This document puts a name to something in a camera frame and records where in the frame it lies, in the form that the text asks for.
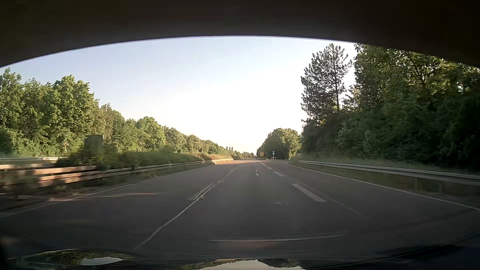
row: guardrail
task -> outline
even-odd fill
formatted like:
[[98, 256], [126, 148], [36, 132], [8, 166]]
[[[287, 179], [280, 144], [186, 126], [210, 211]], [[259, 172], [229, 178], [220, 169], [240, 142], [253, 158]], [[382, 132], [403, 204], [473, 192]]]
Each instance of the guardrail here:
[[[161, 164], [161, 165], [152, 165], [152, 166], [142, 166], [132, 168], [123, 168], [123, 169], [112, 169], [106, 171], [91, 171], [96, 168], [96, 166], [78, 166], [78, 167], [64, 167], [64, 168], [47, 168], [47, 169], [35, 169], [28, 170], [28, 172], [23, 171], [13, 171], [6, 172], [11, 173], [14, 179], [10, 180], [1, 180], [0, 179], [0, 188], [3, 188], [7, 191], [14, 191], [20, 186], [33, 185], [35, 187], [45, 187], [50, 185], [58, 184], [68, 184], [73, 182], [92, 180], [92, 179], [101, 179], [111, 176], [123, 175], [123, 174], [134, 174], [140, 172], [156, 171], [171, 167], [180, 167], [180, 166], [189, 166], [205, 163], [221, 163], [233, 159], [221, 159], [221, 160], [203, 160], [203, 161], [193, 161], [193, 162], [184, 162], [184, 163], [171, 163], [171, 164]], [[15, 179], [16, 174], [25, 176]]]
[[314, 164], [314, 165], [322, 165], [327, 167], [367, 171], [367, 172], [396, 174], [396, 175], [403, 175], [403, 176], [409, 176], [409, 177], [415, 177], [415, 178], [421, 178], [421, 179], [436, 180], [441, 182], [480, 186], [480, 175], [451, 173], [451, 172], [435, 172], [435, 171], [403, 169], [403, 168], [394, 168], [394, 167], [380, 167], [380, 166], [370, 166], [370, 165], [331, 163], [331, 162], [320, 162], [320, 161], [311, 161], [311, 160], [298, 160], [297, 162]]

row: roadside vegetation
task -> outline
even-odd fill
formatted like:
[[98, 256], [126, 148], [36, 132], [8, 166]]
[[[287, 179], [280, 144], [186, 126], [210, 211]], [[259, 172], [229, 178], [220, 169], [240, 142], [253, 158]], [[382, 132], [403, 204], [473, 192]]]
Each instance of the roadside vegetation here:
[[296, 130], [277, 128], [270, 132], [264, 143], [257, 149], [257, 157], [289, 160], [297, 154], [300, 148], [300, 136]]
[[[7, 68], [0, 75], [0, 108], [3, 157], [61, 156], [69, 158], [60, 165], [121, 168], [253, 156], [162, 126], [153, 117], [125, 119], [110, 104], [99, 106], [89, 84], [72, 75], [54, 83], [22, 82]], [[103, 135], [103, 147], [84, 148], [87, 135]]]
[[[299, 152], [479, 169], [478, 68], [372, 45], [356, 50], [352, 63], [331, 44], [305, 68], [301, 106], [308, 118]], [[347, 89], [351, 66], [356, 83]]]

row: bush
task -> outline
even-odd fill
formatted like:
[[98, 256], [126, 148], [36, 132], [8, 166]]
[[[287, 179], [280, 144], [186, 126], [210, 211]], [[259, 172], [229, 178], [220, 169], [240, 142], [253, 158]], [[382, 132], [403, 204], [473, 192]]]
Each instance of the bush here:
[[203, 155], [196, 157], [188, 154], [173, 153], [168, 147], [160, 151], [125, 152], [119, 153], [114, 144], [104, 144], [103, 147], [85, 146], [73, 153], [67, 159], [59, 160], [58, 167], [96, 165], [99, 170], [136, 168], [170, 163], [211, 160], [212, 157]]

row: metal guardrail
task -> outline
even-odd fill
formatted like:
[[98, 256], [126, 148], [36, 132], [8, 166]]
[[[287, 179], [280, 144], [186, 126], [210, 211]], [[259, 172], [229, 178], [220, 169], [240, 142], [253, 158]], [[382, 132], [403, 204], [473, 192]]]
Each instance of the metal guardrail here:
[[62, 157], [41, 157], [41, 158], [0, 158], [0, 161], [44, 161], [44, 160], [50, 160], [50, 161], [56, 161], [60, 159], [65, 159]]
[[[30, 174], [30, 179], [17, 179], [16, 181], [13, 181], [13, 182], [0, 181], [0, 187], [6, 188], [6, 189], [12, 189], [18, 185], [23, 185], [23, 184], [33, 184], [36, 187], [45, 187], [50, 185], [68, 184], [68, 183], [85, 181], [85, 180], [107, 178], [107, 177], [123, 175], [123, 174], [156, 171], [156, 170], [161, 170], [161, 169], [166, 169], [171, 167], [189, 166], [189, 165], [204, 164], [204, 163], [220, 163], [220, 162], [229, 161], [229, 160], [233, 160], [233, 159], [203, 160], [203, 161], [193, 161], [193, 162], [184, 162], [184, 163], [142, 166], [134, 169], [122, 168], [122, 169], [112, 169], [112, 170], [106, 170], [106, 171], [89, 171], [89, 172], [85, 172], [85, 171], [94, 169], [94, 166], [36, 169], [36, 170], [31, 170], [32, 173], [34, 174]], [[61, 172], [61, 170], [65, 170], [68, 173], [41, 176], [45, 174], [45, 173], [42, 173], [42, 170], [48, 170], [45, 172], [50, 174], [59, 173]]]
[[322, 165], [327, 167], [352, 169], [352, 170], [367, 171], [367, 172], [379, 172], [379, 173], [403, 175], [403, 176], [409, 176], [409, 177], [415, 177], [415, 178], [421, 178], [421, 179], [430, 179], [430, 180], [449, 182], [449, 183], [480, 186], [480, 175], [451, 173], [451, 172], [435, 172], [435, 171], [424, 171], [424, 170], [370, 166], [370, 165], [331, 163], [331, 162], [320, 162], [320, 161], [311, 161], [311, 160], [298, 160], [297, 162], [314, 164], [314, 165]]

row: windshield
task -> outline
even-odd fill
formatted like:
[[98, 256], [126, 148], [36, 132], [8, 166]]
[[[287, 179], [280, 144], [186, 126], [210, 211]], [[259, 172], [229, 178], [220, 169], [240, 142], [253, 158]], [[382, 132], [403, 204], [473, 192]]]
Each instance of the windshield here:
[[13, 267], [478, 266], [477, 67], [197, 37], [0, 74], [0, 245]]

